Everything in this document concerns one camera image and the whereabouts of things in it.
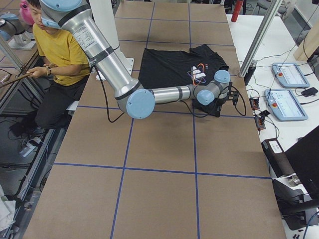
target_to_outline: pink object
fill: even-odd
[[[34,21],[33,21],[32,16],[31,16],[30,8],[29,8],[29,5],[28,5],[26,0],[22,0],[20,2],[20,11],[19,12],[20,12],[22,19],[25,21],[26,24],[31,25],[31,26],[34,24]]]

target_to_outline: white table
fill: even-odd
[[[231,15],[227,15],[229,22],[229,27],[233,37],[234,45],[236,47],[236,52],[240,64],[244,61],[246,54],[250,48],[250,45],[256,35],[256,32],[262,22],[263,16],[255,15],[239,15],[236,22],[231,22]],[[280,17],[275,17],[271,26],[269,27],[254,59],[259,60],[266,56],[272,55],[281,55],[282,53],[287,52],[282,56],[274,56],[270,58],[263,59],[258,61],[257,66],[271,66],[274,62],[296,62],[298,65],[304,64],[305,62],[296,61],[293,53],[297,49],[294,40],[286,29],[284,23]],[[312,72],[308,64],[300,66],[304,74],[309,74]],[[307,79],[311,87],[319,89],[319,81],[314,74],[307,76]],[[251,78],[247,89],[257,90],[261,96],[264,96],[264,90],[267,87],[272,89],[282,88],[277,80],[274,80],[274,75],[271,71],[271,67],[257,67],[254,76]],[[248,95],[257,96],[253,91],[248,91]],[[310,102],[317,99],[319,96],[314,97],[297,97],[300,103]],[[263,111],[266,109],[266,99],[260,98],[260,109]],[[273,120],[275,125],[279,128],[280,136],[278,141],[281,144],[284,151],[289,149],[292,145],[297,142],[297,138],[305,136],[316,126],[319,125],[318,116],[319,116],[319,101],[303,105],[304,110],[306,111],[309,119],[305,121],[286,121],[280,122],[276,120],[272,115],[269,117]],[[266,129],[260,132],[260,141],[262,142],[268,138],[274,138],[276,136],[275,128],[270,123],[265,123]],[[283,183],[286,182],[286,179],[279,179]],[[302,239],[303,232],[300,233],[298,230],[292,231],[288,228],[285,221],[283,221],[287,239],[293,238],[295,234],[301,234],[300,239]],[[307,231],[306,239],[317,239],[319,235],[319,227],[309,227]]]

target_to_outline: black hair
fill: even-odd
[[[36,7],[37,9],[41,9],[40,0],[26,0],[30,5]]]

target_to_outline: red cylinder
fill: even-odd
[[[243,0],[237,0],[236,1],[236,5],[235,5],[235,9],[233,11],[233,15],[231,17],[231,21],[232,22],[236,22],[237,21],[237,17],[239,15],[240,9],[243,6]]]

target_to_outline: person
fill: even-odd
[[[90,74],[87,57],[72,34],[47,27],[41,18],[39,0],[27,0],[34,20],[33,34],[43,67],[29,69],[31,77],[53,76],[51,86],[35,116],[35,128],[64,128],[71,116],[67,107],[78,101]]]

